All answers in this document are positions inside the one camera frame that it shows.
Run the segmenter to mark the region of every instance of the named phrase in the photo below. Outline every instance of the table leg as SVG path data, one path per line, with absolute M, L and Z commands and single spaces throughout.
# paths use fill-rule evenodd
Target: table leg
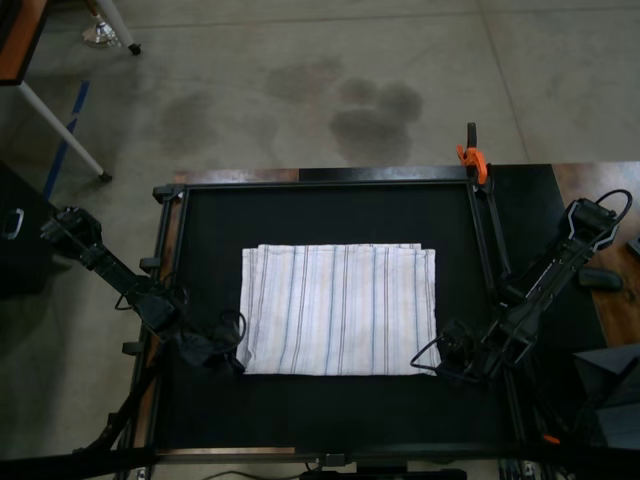
M 33 108 L 35 108 L 40 115 L 44 117 L 44 119 L 49 122 L 56 132 L 60 134 L 60 136 L 73 148 L 80 157 L 87 162 L 87 164 L 94 169 L 98 175 L 100 176 L 100 180 L 103 182 L 108 182 L 111 180 L 111 175 L 105 172 L 102 167 L 94 160 L 94 158 L 89 155 L 84 147 L 78 142 L 76 137 L 71 135 L 71 132 L 66 129 L 66 127 L 56 118 L 51 110 L 44 104 L 42 100 L 34 93 L 33 90 L 27 85 L 27 82 L 22 82 L 18 85 L 18 90 L 22 92 L 24 98 L 27 99 L 27 102 L 31 104 Z
M 142 50 L 140 50 L 140 44 L 135 43 L 135 41 L 133 40 L 133 37 L 129 33 L 129 30 L 124 24 L 124 21 L 120 16 L 120 12 L 116 8 L 116 6 L 113 4 L 113 1 L 112 0 L 96 0 L 96 1 L 100 5 L 100 8 L 105 13 L 107 18 L 109 19 L 109 23 L 111 23 L 111 26 L 116 31 L 116 35 L 118 35 L 118 38 L 120 39 L 120 43 L 122 43 L 123 45 L 126 45 L 129 48 L 129 50 L 131 50 L 132 54 L 140 55 L 140 53 L 142 52 Z

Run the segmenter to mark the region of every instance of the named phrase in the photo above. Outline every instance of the striped towel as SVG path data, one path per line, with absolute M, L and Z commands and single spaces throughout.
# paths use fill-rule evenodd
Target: striped towel
M 413 375 L 436 336 L 435 251 L 260 245 L 242 252 L 247 374 Z M 421 358 L 440 363 L 436 348 Z

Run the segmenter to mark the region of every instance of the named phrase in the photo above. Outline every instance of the orange clamp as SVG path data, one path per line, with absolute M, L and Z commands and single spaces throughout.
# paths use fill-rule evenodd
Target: orange clamp
M 556 437 L 554 437 L 553 435 L 548 435 L 545 434 L 542 436 L 542 438 L 549 443 L 553 443 L 554 445 L 560 445 L 560 440 L 558 440 Z
M 456 147 L 458 158 L 465 167 L 476 167 L 478 171 L 478 184 L 484 185 L 487 182 L 487 162 L 484 161 L 484 155 L 475 147 L 468 147 L 465 151 L 462 145 Z

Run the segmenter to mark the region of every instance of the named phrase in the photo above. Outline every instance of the concrete floor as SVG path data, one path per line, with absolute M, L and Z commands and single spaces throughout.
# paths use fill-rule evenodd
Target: concrete floor
M 65 123 L 90 82 L 76 136 L 114 181 L 70 151 L 52 201 L 91 211 L 130 265 L 153 252 L 152 188 L 178 170 L 456 164 L 468 121 L 493 163 L 637 159 L 638 0 L 116 1 L 142 56 L 85 47 L 87 13 L 65 4 L 27 81 Z M 59 138 L 15 89 L 0 105 L 1 158 L 41 190 Z M 0 304 L 2 457 L 86 445 L 118 408 L 138 321 L 115 301 L 74 266 Z

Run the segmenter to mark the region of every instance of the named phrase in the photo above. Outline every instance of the floor stain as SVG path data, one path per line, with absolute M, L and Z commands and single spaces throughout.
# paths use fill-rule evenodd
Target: floor stain
M 402 82 L 385 86 L 376 105 L 398 121 L 415 122 L 422 116 L 422 97 Z
M 187 153 L 214 144 L 217 132 L 208 117 L 210 111 L 211 97 L 204 92 L 171 100 L 159 119 L 162 148 L 179 161 Z
M 269 95 L 295 102 L 308 101 L 326 92 L 344 70 L 337 57 L 296 63 L 272 70 L 265 82 Z
M 337 112 L 329 123 L 340 155 L 353 166 L 406 163 L 412 146 L 408 126 L 422 115 L 420 94 L 402 82 L 378 88 L 356 78 L 345 81 L 338 93 L 343 102 L 358 105 Z
M 351 164 L 392 165 L 409 158 L 411 139 L 406 126 L 378 110 L 339 112 L 329 127 L 340 154 Z
M 278 134 L 278 121 L 270 115 L 245 115 L 240 122 L 242 130 L 253 139 L 260 150 L 277 165 L 278 157 L 273 143 Z
M 350 78 L 342 84 L 339 93 L 344 103 L 367 105 L 375 101 L 378 96 L 378 87 L 371 80 Z

